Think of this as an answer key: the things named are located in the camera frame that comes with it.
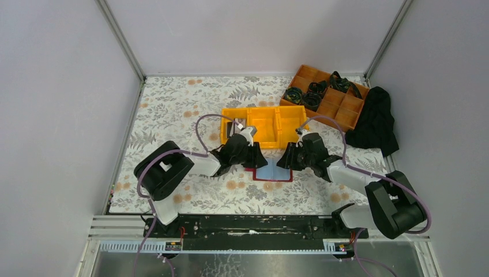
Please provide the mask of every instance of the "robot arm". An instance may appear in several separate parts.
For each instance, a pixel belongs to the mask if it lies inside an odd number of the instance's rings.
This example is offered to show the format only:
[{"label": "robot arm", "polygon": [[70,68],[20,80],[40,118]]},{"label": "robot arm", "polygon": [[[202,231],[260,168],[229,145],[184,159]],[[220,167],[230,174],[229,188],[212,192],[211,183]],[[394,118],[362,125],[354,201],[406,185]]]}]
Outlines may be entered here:
[{"label": "robot arm", "polygon": [[[231,136],[225,145],[212,150],[207,157],[174,153],[154,164],[141,185],[148,191],[158,219],[168,225],[178,216],[171,195],[187,174],[218,177],[228,173],[231,166],[236,164],[251,169],[266,166],[268,163],[260,151],[259,143],[253,141],[256,132],[253,126],[242,129],[240,133]],[[140,178],[151,161],[176,149],[180,148],[173,141],[164,143],[135,167],[136,178]]]},{"label": "robot arm", "polygon": [[[266,166],[259,143],[253,141],[256,131],[253,126],[244,128],[207,157],[174,153],[154,164],[141,183],[151,197],[159,221],[168,225],[178,216],[171,195],[187,174],[218,177],[236,164],[251,169]],[[347,185],[368,198],[369,205],[348,204],[332,213],[341,227],[378,229],[393,239],[426,220],[424,209],[411,195],[387,181],[348,168],[339,156],[329,155],[318,133],[298,130],[298,135],[297,143],[288,143],[278,166],[292,170],[309,167],[317,177]],[[139,179],[151,161],[176,149],[179,148],[173,141],[167,141],[136,166],[134,175]],[[413,191],[403,173],[394,171],[387,177]]]},{"label": "robot arm", "polygon": [[[378,229],[394,239],[426,220],[424,209],[411,195],[388,181],[348,168],[341,157],[328,154],[318,133],[298,130],[298,134],[298,142],[287,145],[278,166],[293,170],[309,167],[317,177],[347,185],[367,196],[368,205],[352,203],[332,213],[333,217],[339,217],[344,227]],[[386,176],[414,192],[402,172],[394,171]]]}]

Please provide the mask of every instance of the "white wall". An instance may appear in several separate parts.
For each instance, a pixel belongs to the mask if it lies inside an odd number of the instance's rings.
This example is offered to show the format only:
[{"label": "white wall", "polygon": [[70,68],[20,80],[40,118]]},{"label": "white wall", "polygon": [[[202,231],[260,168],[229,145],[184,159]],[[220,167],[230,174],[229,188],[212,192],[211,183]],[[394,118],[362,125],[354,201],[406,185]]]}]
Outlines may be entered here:
[{"label": "white wall", "polygon": [[0,3],[0,276],[71,276],[138,80],[95,1]]},{"label": "white wall", "polygon": [[489,3],[415,1],[371,81],[390,92],[406,173],[445,277],[487,276]]},{"label": "white wall", "polygon": [[146,74],[364,72],[403,0],[109,0]]}]

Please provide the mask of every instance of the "orange storage bin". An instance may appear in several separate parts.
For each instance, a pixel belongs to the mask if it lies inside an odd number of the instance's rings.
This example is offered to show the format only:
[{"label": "orange storage bin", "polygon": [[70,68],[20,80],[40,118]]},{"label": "orange storage bin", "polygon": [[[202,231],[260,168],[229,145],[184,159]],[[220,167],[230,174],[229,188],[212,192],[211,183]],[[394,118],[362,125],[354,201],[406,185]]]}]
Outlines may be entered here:
[{"label": "orange storage bin", "polygon": [[290,142],[297,142],[299,136],[295,129],[300,127],[307,120],[304,106],[282,106],[278,107],[280,113],[280,124],[282,125],[282,134],[280,137],[280,148],[287,148]]},{"label": "orange storage bin", "polygon": [[[287,143],[296,142],[299,136],[295,129],[307,119],[304,106],[224,108],[222,114],[233,119],[245,118],[246,126],[255,126],[257,133],[253,139],[260,143],[261,149],[286,148]],[[228,122],[221,119],[222,144],[228,140]]]},{"label": "orange storage bin", "polygon": [[[307,93],[309,85],[312,82],[328,81],[331,74],[320,71],[311,66],[300,66],[297,74],[292,79],[289,87],[299,88],[303,94]],[[326,89],[326,93],[319,105],[317,111],[311,111],[306,109],[306,115],[308,117],[314,117],[316,115],[325,115],[333,118],[338,122],[343,132],[348,130],[354,130],[360,113],[362,112],[365,98],[368,95],[369,88],[360,84],[355,84],[358,91],[362,95],[362,99],[355,97],[353,89],[350,88],[347,93],[337,91],[331,87]],[[285,94],[280,99],[280,106],[296,106],[296,104],[289,102],[285,99]],[[336,128],[336,125],[328,119],[319,118],[317,121]]]}]

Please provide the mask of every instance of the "floral tablecloth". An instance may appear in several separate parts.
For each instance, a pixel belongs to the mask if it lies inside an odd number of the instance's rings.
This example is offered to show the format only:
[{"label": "floral tablecloth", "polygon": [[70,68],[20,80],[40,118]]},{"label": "floral tablecloth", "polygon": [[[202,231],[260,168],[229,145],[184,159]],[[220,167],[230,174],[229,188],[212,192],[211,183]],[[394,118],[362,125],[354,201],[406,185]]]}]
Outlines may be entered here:
[{"label": "floral tablecloth", "polygon": [[[148,202],[136,193],[134,167],[162,143],[173,140],[181,149],[202,152],[195,135],[200,115],[220,113],[222,108],[278,106],[292,77],[149,77],[114,184],[110,213],[142,213]],[[349,78],[360,83],[360,77]],[[318,122],[309,124],[319,132],[330,154],[341,155],[343,145],[336,129]],[[220,118],[199,124],[209,149],[220,145]],[[281,156],[284,150],[263,151],[265,157]],[[348,161],[369,170],[385,172],[380,149],[348,146]],[[311,170],[294,171],[293,182],[258,182],[241,166],[220,178],[187,176],[171,195],[182,214],[329,214],[348,202],[367,199],[347,184],[331,184]]]}]

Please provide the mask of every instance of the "yellow plastic tray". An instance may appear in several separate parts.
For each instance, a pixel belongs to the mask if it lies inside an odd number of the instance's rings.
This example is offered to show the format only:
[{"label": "yellow plastic tray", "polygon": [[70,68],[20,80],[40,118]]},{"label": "yellow plastic tray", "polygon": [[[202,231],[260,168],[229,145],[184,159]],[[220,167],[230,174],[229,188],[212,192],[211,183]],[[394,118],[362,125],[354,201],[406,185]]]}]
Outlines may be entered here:
[{"label": "yellow plastic tray", "polygon": [[[289,142],[296,142],[299,136],[295,133],[295,129],[307,119],[304,106],[224,108],[222,114],[233,119],[246,118],[246,126],[255,126],[257,133],[253,139],[260,143],[261,149],[285,149]],[[221,119],[222,144],[228,140],[227,122],[229,120]]]}]

